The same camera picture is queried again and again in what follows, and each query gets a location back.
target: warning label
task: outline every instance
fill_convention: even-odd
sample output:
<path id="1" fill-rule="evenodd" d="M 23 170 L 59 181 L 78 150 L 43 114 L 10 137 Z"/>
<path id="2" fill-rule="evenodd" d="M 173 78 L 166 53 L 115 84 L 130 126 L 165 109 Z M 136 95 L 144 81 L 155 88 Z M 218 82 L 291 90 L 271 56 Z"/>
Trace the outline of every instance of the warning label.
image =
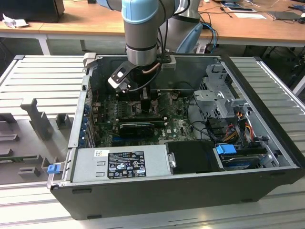
<path id="1" fill-rule="evenodd" d="M 109 179 L 145 177 L 144 152 L 109 153 L 107 176 Z"/>

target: computer case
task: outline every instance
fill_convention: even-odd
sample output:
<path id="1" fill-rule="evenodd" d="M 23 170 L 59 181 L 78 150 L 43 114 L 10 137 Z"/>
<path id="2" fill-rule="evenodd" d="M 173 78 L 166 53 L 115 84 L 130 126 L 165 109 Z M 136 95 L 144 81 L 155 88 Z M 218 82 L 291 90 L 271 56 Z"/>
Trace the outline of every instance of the computer case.
<path id="1" fill-rule="evenodd" d="M 65 8 L 62 0 L 3 0 L 0 1 L 2 14 L 13 19 L 26 21 L 58 22 Z"/>

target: desk leg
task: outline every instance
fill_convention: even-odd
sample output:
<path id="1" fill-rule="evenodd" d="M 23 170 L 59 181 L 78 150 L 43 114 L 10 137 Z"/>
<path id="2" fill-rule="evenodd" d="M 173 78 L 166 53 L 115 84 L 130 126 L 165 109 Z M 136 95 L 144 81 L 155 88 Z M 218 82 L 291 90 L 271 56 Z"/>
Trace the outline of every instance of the desk leg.
<path id="1" fill-rule="evenodd" d="M 43 37 L 39 37 L 37 39 L 39 41 L 39 44 L 40 44 L 43 55 L 50 56 L 51 54 L 50 54 L 50 50 L 49 50 L 49 47 L 48 47 L 47 39 L 43 38 Z"/>
<path id="2" fill-rule="evenodd" d="M 305 76 L 301 79 L 301 81 L 295 86 L 294 90 L 292 91 L 296 96 L 298 96 L 303 89 L 305 88 Z"/>
<path id="3" fill-rule="evenodd" d="M 86 49 L 86 44 L 85 44 L 85 41 L 84 41 L 84 40 L 81 40 L 81 50 L 82 50 L 82 51 L 87 51 L 87 49 Z"/>

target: paper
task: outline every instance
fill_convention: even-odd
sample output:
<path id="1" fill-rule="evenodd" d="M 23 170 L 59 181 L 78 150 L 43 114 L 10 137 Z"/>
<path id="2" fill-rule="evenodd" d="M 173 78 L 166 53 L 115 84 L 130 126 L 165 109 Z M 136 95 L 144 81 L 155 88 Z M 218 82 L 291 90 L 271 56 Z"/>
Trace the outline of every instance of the paper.
<path id="1" fill-rule="evenodd" d="M 24 19 L 12 19 L 12 18 L 9 18 L 7 16 L 5 16 L 4 14 L 3 15 L 3 22 L 4 24 L 7 26 L 7 27 L 11 27 L 11 28 L 16 28 L 16 27 L 23 27 L 23 26 L 28 26 L 29 24 L 27 24 L 25 22 Z"/>
<path id="2" fill-rule="evenodd" d="M 261 14 L 256 13 L 234 13 L 238 18 L 252 18 L 252 19 L 267 19 Z"/>

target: red wire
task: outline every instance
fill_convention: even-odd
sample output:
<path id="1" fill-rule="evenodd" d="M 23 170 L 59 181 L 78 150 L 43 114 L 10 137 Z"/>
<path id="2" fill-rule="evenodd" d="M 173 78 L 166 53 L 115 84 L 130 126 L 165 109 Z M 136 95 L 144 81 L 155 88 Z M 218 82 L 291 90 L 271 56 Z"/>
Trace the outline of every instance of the red wire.
<path id="1" fill-rule="evenodd" d="M 228 130 L 229 130 L 229 128 L 232 127 L 232 126 L 234 126 L 234 125 L 233 125 L 233 124 L 229 125 L 228 128 L 227 128 L 227 130 L 225 131 L 225 136 L 226 136 L 226 137 L 228 136 Z"/>

